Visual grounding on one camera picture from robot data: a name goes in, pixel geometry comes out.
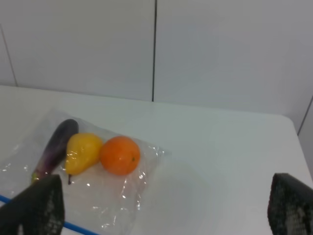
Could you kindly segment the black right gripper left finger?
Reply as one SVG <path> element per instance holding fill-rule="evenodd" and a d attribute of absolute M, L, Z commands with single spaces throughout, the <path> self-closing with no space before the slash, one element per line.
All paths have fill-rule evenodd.
<path fill-rule="evenodd" d="M 62 181 L 48 175 L 0 208 L 2 235 L 59 235 L 65 222 Z"/>

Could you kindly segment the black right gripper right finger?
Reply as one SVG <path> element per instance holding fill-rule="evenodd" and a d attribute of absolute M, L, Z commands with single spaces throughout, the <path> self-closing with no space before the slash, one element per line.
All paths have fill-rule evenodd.
<path fill-rule="evenodd" d="M 311 235 L 313 189 L 288 173 L 275 173 L 267 216 L 274 235 Z"/>

